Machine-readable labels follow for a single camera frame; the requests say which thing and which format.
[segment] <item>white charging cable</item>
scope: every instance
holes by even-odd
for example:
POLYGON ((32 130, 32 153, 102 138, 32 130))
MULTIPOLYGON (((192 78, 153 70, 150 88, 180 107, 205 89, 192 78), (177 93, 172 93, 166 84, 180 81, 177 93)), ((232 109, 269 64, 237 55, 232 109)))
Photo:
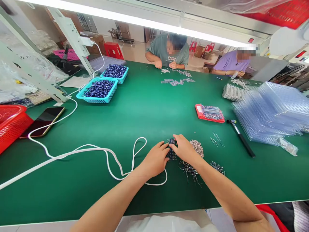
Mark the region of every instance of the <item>white charging cable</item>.
POLYGON ((98 47, 98 49, 99 49, 99 51, 100 51, 100 54, 101 54, 101 56, 102 56, 102 58, 103 58, 103 66, 102 66, 101 68, 99 68, 98 70, 94 71, 93 74, 92 74, 92 78, 94 78, 94 74, 95 74, 97 71, 100 71, 100 70, 104 67, 105 61, 104 61, 104 57, 103 57, 103 55, 102 55, 102 52, 101 52, 101 49, 100 49, 99 45, 97 45, 97 44, 96 44, 95 42, 93 42, 93 41, 91 41, 91 43, 92 43, 92 44, 95 44, 95 45, 98 47))
MULTIPOLYGON (((74 91, 74 92, 70 93, 68 96, 72 95, 73 93, 79 92, 79 91, 81 90, 82 87, 83 87, 83 86, 79 87, 77 91, 74 91)), ((24 177, 24 176, 30 174, 31 172, 33 172, 33 171, 35 171, 35 170, 37 170, 37 169, 39 169, 39 168, 41 168, 41 167, 43 167, 43 166, 49 164, 49 163, 51 163, 51 162, 53 162, 53 161, 55 161, 55 160, 63 159, 63 158, 65 158, 65 157, 69 156, 69 155, 77 154, 77 153, 85 152, 85 151, 93 151, 93 150, 103 150, 103 151, 105 151, 105 153, 106 153, 106 160, 107 160, 107 168, 108 168, 108 171, 109 171, 109 173, 111 174, 111 176, 112 176, 114 179, 116 179, 116 180, 123 180, 124 178, 126 178, 126 177, 128 176, 128 174, 130 174, 131 172, 133 172, 133 170, 134 170, 134 158, 135 158, 135 156, 141 151, 141 149, 147 144, 147 139, 144 138, 144 137, 140 137, 140 138, 138 138, 138 139, 135 141, 134 146, 133 146, 133 158, 132 158, 131 171, 130 171, 130 172, 127 172, 127 173, 125 173, 125 174, 123 173, 122 166, 121 166, 120 162, 118 161, 116 154, 115 154, 112 150, 110 150, 110 149, 108 149, 108 148, 100 148, 100 147, 95 146, 95 145, 92 145, 92 144, 86 144, 86 145, 83 145, 83 146, 80 146, 80 147, 76 148, 74 151, 71 151, 71 152, 68 152, 68 153, 65 153, 65 154, 62 154, 62 155, 59 155, 59 156, 54 157, 54 156, 51 156, 51 155, 49 154, 48 149, 47 149, 47 147, 46 147, 44 144, 42 144, 42 143, 40 143, 39 141, 34 140, 33 138, 31 138, 31 135, 32 135, 33 132, 35 132, 35 131, 37 131, 37 130, 40 130, 40 129, 43 129, 43 128, 45 128, 45 127, 49 127, 49 126, 51 126, 51 125, 54 125, 54 124, 56 124, 56 123, 58 123, 58 122, 64 120, 65 118, 69 117, 70 115, 72 115, 72 114, 75 112, 75 110, 77 109, 78 104, 77 104, 77 102, 76 102, 74 99, 72 99, 72 98, 70 98, 70 99, 76 103, 76 106, 75 106, 74 110, 73 110, 70 114, 68 114, 67 116, 65 116, 64 118, 62 118, 62 119, 60 119, 60 120, 58 120, 58 121, 56 121, 56 122, 53 122, 53 123, 51 123, 51 124, 49 124, 49 125, 46 125, 46 126, 43 126, 43 127, 38 128, 38 129, 35 129, 35 130, 31 131, 31 132, 28 134, 28 138, 29 138, 31 141, 33 141, 33 142, 35 142, 35 143, 41 145, 41 146, 44 148, 46 155, 47 155, 48 157, 50 157, 51 159, 49 159, 49 160, 47 160, 47 161, 45 161, 45 162, 43 162, 43 163, 41 163, 41 164, 39 164, 39 165, 37 165, 37 166, 35 166, 35 167, 33 167, 33 168, 27 170, 27 171, 25 171, 25 172, 23 172, 23 173, 17 175, 16 177, 14 177, 14 178, 12 178, 12 179, 10 179, 10 180, 4 182, 3 184, 0 185, 0 190, 3 189, 3 188, 5 188, 5 187, 8 186, 8 185, 14 183, 15 181, 19 180, 20 178, 22 178, 22 177, 24 177), (138 150, 138 152, 135 153, 135 145, 136 145, 136 143, 137 143, 137 141, 138 141, 139 139, 144 139, 144 140, 145 140, 145 144, 138 150), (92 147, 95 147, 95 148, 88 148, 88 149, 81 149, 81 150, 79 150, 80 148, 85 147, 85 146, 92 146, 92 147), (109 161, 108 161, 108 153, 107 153, 107 152, 110 152, 110 153, 114 156, 114 159, 115 159, 116 163, 118 164, 118 166, 119 166, 119 168, 120 168, 121 176, 125 176, 125 175, 126 175, 124 178, 122 178, 122 179, 121 179, 121 178, 117 178, 117 177, 112 173, 112 171, 110 170, 109 161)), ((145 183, 145 184, 147 184, 147 185, 152 185, 152 186, 160 186, 160 185, 165 184, 166 181, 167 181, 167 172, 166 172, 166 169, 164 169, 164 171, 165 171, 165 174, 166 174, 166 179, 165 179, 165 181, 164 181, 163 183, 161 183, 161 184, 149 184, 149 183, 145 183)))

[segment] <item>green t-shirt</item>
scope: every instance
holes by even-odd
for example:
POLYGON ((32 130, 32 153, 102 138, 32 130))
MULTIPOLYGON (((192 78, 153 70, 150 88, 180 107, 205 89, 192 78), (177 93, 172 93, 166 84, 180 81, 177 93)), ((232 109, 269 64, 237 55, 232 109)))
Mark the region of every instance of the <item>green t-shirt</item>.
POLYGON ((162 66, 168 67, 169 63, 176 61, 177 64, 184 64, 185 67, 189 61, 189 45, 186 43, 180 52, 174 55, 167 53, 167 33, 158 35, 147 48, 147 52, 158 56, 162 61, 162 66))

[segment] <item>fluorescent lamp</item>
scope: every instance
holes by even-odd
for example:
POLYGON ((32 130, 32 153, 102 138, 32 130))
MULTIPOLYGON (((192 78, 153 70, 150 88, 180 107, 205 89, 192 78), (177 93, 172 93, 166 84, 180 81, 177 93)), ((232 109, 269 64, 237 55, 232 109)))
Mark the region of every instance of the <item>fluorescent lamp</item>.
POLYGON ((159 23, 147 19, 142 19, 130 15, 125 15, 125 14, 120 14, 112 11, 107 11, 107 10, 102 10, 90 6, 85 6, 85 5, 80 5, 76 3, 70 3, 62 0, 18 0, 22 2, 27 2, 27 3, 33 3, 33 4, 39 4, 39 5, 44 5, 44 6, 49 6, 49 7, 54 7, 62 10, 69 10, 69 11, 75 11, 78 13, 82 14, 87 14, 87 15, 94 15, 102 18, 108 18, 116 21, 121 21, 125 23, 130 23, 130 24, 136 24, 139 26, 144 26, 144 27, 150 27, 153 29, 158 29, 158 30, 164 30, 167 32, 172 32, 176 34, 181 34, 181 35, 186 35, 190 36, 193 38, 198 38, 198 39, 203 39, 203 40, 208 40, 228 46, 233 46, 233 47, 251 47, 252 44, 246 44, 246 43, 241 43, 238 41, 222 38, 219 36, 215 35, 210 35, 198 31, 193 31, 177 26, 172 26, 164 23, 159 23))

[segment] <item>phone screen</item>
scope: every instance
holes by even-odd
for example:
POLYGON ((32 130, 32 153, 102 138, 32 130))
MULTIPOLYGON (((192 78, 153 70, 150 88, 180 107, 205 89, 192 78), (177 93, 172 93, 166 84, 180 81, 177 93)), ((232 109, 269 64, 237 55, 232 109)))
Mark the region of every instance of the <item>phone screen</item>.
MULTIPOLYGON (((28 134, 40 127, 49 125, 53 123, 59 115, 63 112, 64 107, 49 107, 44 110, 44 112, 30 125, 30 127, 20 136, 20 138, 28 137, 28 134)), ((37 130, 31 134, 31 137, 43 136, 50 127, 45 127, 37 130)))

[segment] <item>red plastic basket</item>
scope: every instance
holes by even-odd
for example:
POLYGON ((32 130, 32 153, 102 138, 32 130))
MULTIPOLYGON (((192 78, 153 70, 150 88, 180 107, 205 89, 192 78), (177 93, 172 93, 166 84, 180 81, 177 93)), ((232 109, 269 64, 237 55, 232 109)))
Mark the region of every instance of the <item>red plastic basket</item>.
POLYGON ((33 123, 20 105, 0 105, 0 154, 33 123))
MULTIPOLYGON (((59 56, 60 58, 63 58, 64 53, 65 53, 65 50, 56 50, 56 51, 54 51, 54 54, 59 56)), ((68 60, 79 60, 79 58, 76 55, 74 49, 69 49, 69 51, 68 51, 68 60)))
POLYGON ((271 8, 266 14, 240 14, 265 23, 297 29, 309 18, 309 1, 292 0, 271 8))

